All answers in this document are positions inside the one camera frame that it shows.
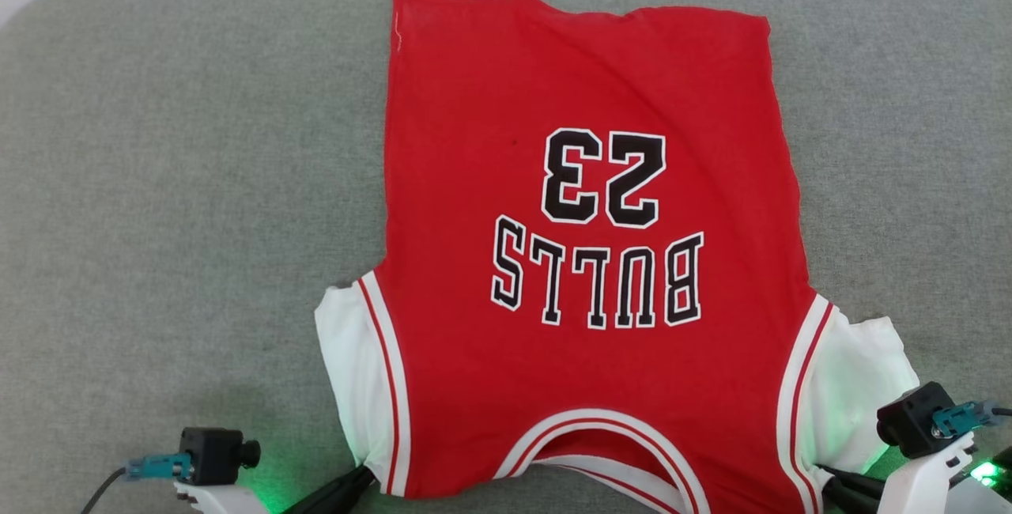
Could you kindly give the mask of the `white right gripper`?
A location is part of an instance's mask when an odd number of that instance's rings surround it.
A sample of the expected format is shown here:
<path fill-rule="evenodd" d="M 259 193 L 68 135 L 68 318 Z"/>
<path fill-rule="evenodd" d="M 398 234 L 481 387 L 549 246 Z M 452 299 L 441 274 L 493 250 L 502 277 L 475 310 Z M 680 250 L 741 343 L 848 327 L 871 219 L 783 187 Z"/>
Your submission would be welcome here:
<path fill-rule="evenodd" d="M 886 482 L 820 466 L 830 475 L 821 495 L 842 514 L 1012 514 L 1012 502 L 979 479 L 951 484 L 972 463 L 975 444 L 975 434 L 966 433 L 940 452 L 893 472 Z"/>

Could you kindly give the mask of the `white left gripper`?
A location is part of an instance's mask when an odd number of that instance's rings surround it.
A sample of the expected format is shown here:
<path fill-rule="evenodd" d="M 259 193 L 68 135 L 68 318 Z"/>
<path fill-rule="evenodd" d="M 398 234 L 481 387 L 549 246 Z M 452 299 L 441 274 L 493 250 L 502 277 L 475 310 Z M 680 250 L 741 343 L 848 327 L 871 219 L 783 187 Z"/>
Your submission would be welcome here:
<path fill-rule="evenodd" d="M 351 514 L 375 481 L 366 466 L 355 467 L 309 493 L 282 514 Z M 193 486 L 174 481 L 174 487 L 177 499 L 201 514 L 270 514 L 256 492 L 246 486 Z"/>

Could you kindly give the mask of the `red Bulls 23 jersey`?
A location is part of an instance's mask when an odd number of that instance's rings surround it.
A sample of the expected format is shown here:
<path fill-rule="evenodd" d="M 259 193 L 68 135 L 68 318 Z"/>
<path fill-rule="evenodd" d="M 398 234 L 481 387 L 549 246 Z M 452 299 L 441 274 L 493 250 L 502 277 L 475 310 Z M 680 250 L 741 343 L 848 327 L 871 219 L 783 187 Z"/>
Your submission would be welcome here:
<path fill-rule="evenodd" d="M 810 284 L 763 17 L 393 0 L 384 256 L 315 326 L 354 459 L 660 514 L 823 514 L 918 378 Z"/>

